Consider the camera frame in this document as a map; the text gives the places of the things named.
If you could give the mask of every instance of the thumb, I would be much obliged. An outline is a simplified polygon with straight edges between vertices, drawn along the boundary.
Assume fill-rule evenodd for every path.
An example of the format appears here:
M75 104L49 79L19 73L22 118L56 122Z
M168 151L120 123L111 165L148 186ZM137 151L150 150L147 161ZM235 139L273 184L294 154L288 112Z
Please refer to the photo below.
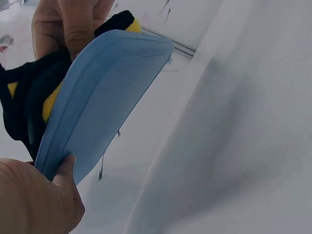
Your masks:
M74 60L94 39L94 0L58 0L66 46Z
M68 155L65 157L61 165L58 167L57 173L53 178L53 183L62 188L64 191L70 193L70 195L74 194L74 164L76 161L76 157L73 155Z

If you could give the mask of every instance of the black fabric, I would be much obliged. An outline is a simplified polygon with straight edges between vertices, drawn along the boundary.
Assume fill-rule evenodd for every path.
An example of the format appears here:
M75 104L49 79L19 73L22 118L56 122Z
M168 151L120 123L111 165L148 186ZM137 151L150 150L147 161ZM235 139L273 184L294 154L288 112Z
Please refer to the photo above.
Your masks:
M95 36L114 29L126 30L134 19L129 11L114 15L95 31ZM33 160L46 128L42 117L43 104L65 78L70 65L67 49L13 70L5 71L0 64L0 100L5 129L12 139L24 143ZM12 99L7 85L17 81Z

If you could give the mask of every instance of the white wall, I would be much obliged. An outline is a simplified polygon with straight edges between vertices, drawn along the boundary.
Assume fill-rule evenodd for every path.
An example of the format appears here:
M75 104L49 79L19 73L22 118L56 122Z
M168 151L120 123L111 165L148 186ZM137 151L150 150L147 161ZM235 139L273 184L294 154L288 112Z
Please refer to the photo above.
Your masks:
M160 14L167 1L115 0L112 14L131 10L144 27L197 49L223 0L169 0Z
M309 0L227 1L190 66L212 62L124 234L312 232L311 10Z

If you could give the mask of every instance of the gray stain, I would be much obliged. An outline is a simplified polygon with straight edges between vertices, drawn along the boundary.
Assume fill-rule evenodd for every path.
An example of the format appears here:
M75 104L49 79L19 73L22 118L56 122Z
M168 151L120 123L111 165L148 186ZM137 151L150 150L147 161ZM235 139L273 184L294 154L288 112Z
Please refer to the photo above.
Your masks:
M167 14L167 18L166 18L165 23L168 21L168 18L169 18L170 12L171 12L171 8L169 8L169 10L168 10L168 14Z
M161 12L159 14L163 13L163 11L165 10L165 8L166 8L166 6L168 5L169 2L170 2L170 0L166 1L164 7L162 8L162 10L161 10Z

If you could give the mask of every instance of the finger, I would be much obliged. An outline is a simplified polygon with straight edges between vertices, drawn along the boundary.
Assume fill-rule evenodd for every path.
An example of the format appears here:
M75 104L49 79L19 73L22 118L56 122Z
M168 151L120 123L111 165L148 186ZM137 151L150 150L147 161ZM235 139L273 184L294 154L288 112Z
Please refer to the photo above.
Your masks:
M78 189L74 184L74 221L72 229L74 229L81 221L85 212L84 205L82 203L81 197L79 195Z
M54 51L59 49L58 41L49 35L48 32L42 31L40 28L43 25L34 25L32 34L33 34L33 48L35 59L38 60Z
M94 39L93 0L58 0L72 60Z
M115 0L99 0L93 8L94 29L99 28L106 20Z
M74 194L74 163L76 157L68 155L65 157L61 165L58 167L57 174L53 178L53 183L64 191L68 192L71 196Z

